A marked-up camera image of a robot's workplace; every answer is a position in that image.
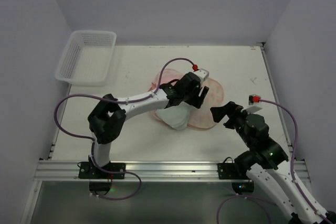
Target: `purple cable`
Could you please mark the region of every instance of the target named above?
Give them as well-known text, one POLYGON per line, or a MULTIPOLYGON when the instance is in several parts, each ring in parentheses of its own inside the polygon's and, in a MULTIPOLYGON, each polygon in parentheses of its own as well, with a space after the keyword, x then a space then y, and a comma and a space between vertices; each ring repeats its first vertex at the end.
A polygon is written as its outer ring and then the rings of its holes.
MULTIPOLYGON (((191 60, 189 60, 189 59, 187 59, 187 58, 175 58, 175 59, 172 59, 172 60, 168 61, 168 62, 163 66, 163 68, 162 68, 162 70, 161 70, 161 72, 160 72, 160 77, 159 77, 158 85, 157 85, 157 87, 155 88, 155 90, 153 91, 154 94, 157 93, 157 91, 158 91, 159 88, 160 88, 161 79, 162 79, 162 74, 163 74, 164 69, 165 69, 170 63, 172 63, 173 61, 177 61, 177 60, 186 60, 186 61, 190 62, 192 65, 195 65, 191 60)), ((94 150, 94 143, 95 143, 94 138, 91 137, 91 136, 83 136, 83 135, 73 134, 73 133, 67 131, 65 128, 63 128, 63 127, 60 125, 60 123, 58 122, 58 119, 57 119, 57 112, 58 112, 58 109, 59 109, 60 105, 61 105, 64 101, 66 101, 66 100, 68 100, 69 98, 72 98, 72 97, 86 97, 86 98, 92 98, 92 99, 100 100, 100 101, 103 101, 103 102, 118 103, 118 104, 126 104, 127 102, 126 102, 126 101, 113 101, 113 100, 109 100, 109 99, 105 99, 105 98, 97 97, 97 96, 95 96, 95 95, 90 95, 90 94, 71 94, 71 95, 68 95, 68 96, 64 97, 63 99, 61 99, 61 100, 56 104, 56 107, 55 107, 55 110, 54 110, 54 121, 55 121, 57 127, 58 127, 61 131, 63 131, 65 134, 67 134, 67 135, 69 135, 69 136, 77 137, 77 138, 84 138, 84 139, 92 140, 92 146, 91 146, 91 160, 92 160, 94 166, 95 166, 97 169, 101 170, 102 172, 108 173, 108 174, 131 174, 131 175, 137 177, 138 180, 139 180, 139 186, 137 187, 137 189, 136 189, 133 193, 131 193, 130 195, 128 195, 128 196, 121 197, 121 198, 111 198, 111 197, 106 197, 106 196, 104 196, 104 195, 99 195, 99 198, 102 198, 102 199, 108 199, 108 200, 124 200, 124 199, 131 198, 131 197, 134 196, 136 193, 138 193, 138 191, 140 190, 140 187, 141 187, 141 185, 142 185, 141 178, 140 178, 137 174, 135 174, 135 173, 133 173, 133 172, 128 172, 128 171, 126 171, 126 170, 123 171, 123 172, 111 172, 111 171, 108 171, 108 170, 105 170, 105 169, 101 168, 101 167, 97 164, 96 159, 95 159, 95 157, 94 157, 94 155, 93 155, 93 154, 94 154, 94 151, 93 151, 93 150, 94 150)), ((130 100, 130 101, 128 101, 128 102, 129 102, 129 103, 141 102, 141 101, 144 101, 144 100, 146 100, 146 99, 148 99, 148 98, 151 98, 151 97, 152 97, 151 95, 147 95, 146 97, 139 98, 139 99, 136 99, 136 100, 130 100)))
POLYGON ((274 204, 272 201, 269 201, 269 200, 266 200, 266 199, 262 199, 262 198, 258 198, 258 197, 255 197, 255 196, 251 196, 251 195, 234 195, 234 196, 230 196, 226 199, 224 199, 220 204, 219 204, 219 207, 217 209, 217 214, 216 214, 216 221, 217 221, 217 224, 219 224, 219 212, 220 212, 220 209, 222 208, 222 206, 224 205, 224 203, 226 203, 227 201, 229 201, 230 199, 234 199, 234 198, 246 198, 246 199, 249 199, 251 201, 253 201, 254 203, 256 203, 259 207, 262 208, 262 210, 266 213, 266 216, 267 216, 267 219, 268 219, 268 223, 272 223, 271 222, 271 217, 269 215, 269 213, 267 212, 266 208, 264 206, 262 206, 261 204, 259 204, 257 202, 257 200, 260 200, 260 201, 263 201, 263 202, 266 202, 266 203, 269 203, 273 206, 276 206, 276 204, 274 204))
MULTIPOLYGON (((266 103, 270 103, 270 104, 273 104, 273 105, 276 105, 280 108, 282 108, 283 110, 285 110, 289 115, 290 117, 292 118, 293 120, 293 123, 294 123, 294 128, 295 128, 295 136, 294 136, 294 143, 293 143, 293 154, 292 154, 292 157, 290 159, 290 173, 291 173, 291 176, 292 176, 292 179, 293 181, 296 180, 296 177, 295 177, 295 174, 294 174, 294 161, 295 161, 295 154, 296 154, 296 150, 297 150, 297 145, 298 145, 298 124, 297 124, 297 121, 294 117, 294 115, 287 109, 285 108, 284 106, 282 106, 281 104, 279 103, 276 103, 276 102, 272 102, 272 101, 268 101, 268 100, 263 100, 263 99, 260 99, 260 102, 266 102, 266 103)), ((296 187, 298 188, 299 192, 301 193, 302 197, 305 199, 305 201, 307 202, 307 204, 314 210, 314 212, 317 212, 318 210, 315 208, 315 206, 310 202, 310 200, 308 199, 308 197, 305 195, 305 193, 303 192, 302 188, 300 187, 300 185, 298 183, 295 183, 296 187)), ((325 220, 327 223, 329 224, 333 224, 330 220, 328 220, 325 216, 323 216, 322 214, 319 214, 318 215, 319 217, 321 217, 323 220, 325 220)))

